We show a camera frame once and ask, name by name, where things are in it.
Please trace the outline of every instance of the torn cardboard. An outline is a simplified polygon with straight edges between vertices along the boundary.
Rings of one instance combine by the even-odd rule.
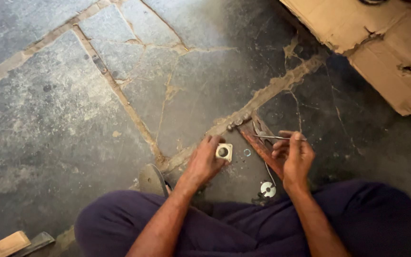
[[[402,115],[411,114],[411,4],[389,0],[281,0],[317,39],[351,65]]]

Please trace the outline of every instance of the hand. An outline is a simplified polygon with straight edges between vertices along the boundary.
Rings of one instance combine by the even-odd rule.
[[[176,188],[187,187],[194,193],[202,184],[212,179],[223,166],[228,165],[228,161],[215,157],[218,143],[224,142],[225,140],[219,135],[206,136],[190,156],[186,170]]]
[[[283,188],[288,194],[295,190],[308,191],[307,174],[315,152],[300,132],[280,131],[279,135],[289,140],[274,144],[273,158],[284,158]]]

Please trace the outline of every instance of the dark blue pants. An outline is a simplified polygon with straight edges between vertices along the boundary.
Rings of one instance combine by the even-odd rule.
[[[353,180],[330,184],[313,196],[352,255],[411,255],[411,200],[405,193]],[[77,243],[87,257],[123,257],[164,201],[130,190],[101,196],[78,216]],[[216,203],[211,216],[190,208],[176,246],[176,256],[309,255],[288,197],[264,207]]]

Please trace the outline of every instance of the wooden block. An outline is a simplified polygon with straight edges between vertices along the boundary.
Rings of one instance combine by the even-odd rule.
[[[23,231],[17,231],[14,234],[0,240],[0,257],[9,256],[30,245],[30,240]]]
[[[253,121],[249,121],[237,127],[240,134],[247,140],[248,143],[255,149],[258,155],[277,173],[278,177],[283,180],[283,163],[280,160],[272,158],[272,149],[268,149],[258,137],[253,128]]]

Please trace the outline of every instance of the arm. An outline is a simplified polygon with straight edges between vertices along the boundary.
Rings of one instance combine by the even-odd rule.
[[[168,199],[145,225],[126,254],[129,256],[172,256],[191,197],[226,165],[215,158],[220,136],[207,136],[193,152],[188,166]]]
[[[315,153],[299,132],[290,136],[289,141],[281,140],[274,144],[272,155],[286,159],[283,174],[278,175],[299,216],[310,253],[313,257],[350,256],[309,191],[307,173]]]

